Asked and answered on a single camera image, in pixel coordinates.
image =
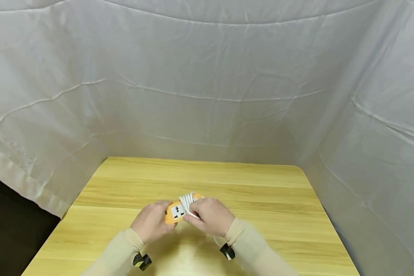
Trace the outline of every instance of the power strip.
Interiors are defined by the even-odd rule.
[[[191,214],[189,211],[190,203],[191,203],[190,201],[195,202],[202,198],[204,197],[201,194],[196,194],[195,192],[191,192],[190,194],[180,197],[180,200],[170,204],[170,206],[167,208],[166,218],[164,219],[164,223],[173,224],[173,223],[177,223],[178,221],[181,221],[184,218],[184,216],[186,216],[187,214],[189,215]]]

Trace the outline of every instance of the wristband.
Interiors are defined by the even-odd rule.
[[[224,254],[224,256],[230,261],[232,259],[235,258],[235,252],[234,250],[231,248],[231,246],[229,246],[227,243],[225,243],[221,249],[219,250],[221,251],[222,254]]]
[[[132,264],[136,267],[139,267],[141,271],[146,270],[146,268],[152,263],[152,259],[150,259],[149,255],[141,256],[140,253],[135,255]]]

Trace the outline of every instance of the sleeve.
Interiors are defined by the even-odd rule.
[[[135,255],[143,246],[143,241],[134,230],[123,230],[81,276],[126,276]]]
[[[298,276],[251,224],[236,218],[225,239],[233,248],[241,267],[252,275]]]

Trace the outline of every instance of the dark floor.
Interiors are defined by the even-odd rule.
[[[60,219],[0,182],[0,276],[19,276]]]

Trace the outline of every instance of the wooden table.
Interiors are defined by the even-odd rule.
[[[79,275],[142,207],[190,191],[216,197],[250,221],[302,276],[358,276],[303,171],[295,166],[109,158],[24,272]],[[212,237],[185,222],[146,246],[153,264],[129,275],[246,275]]]

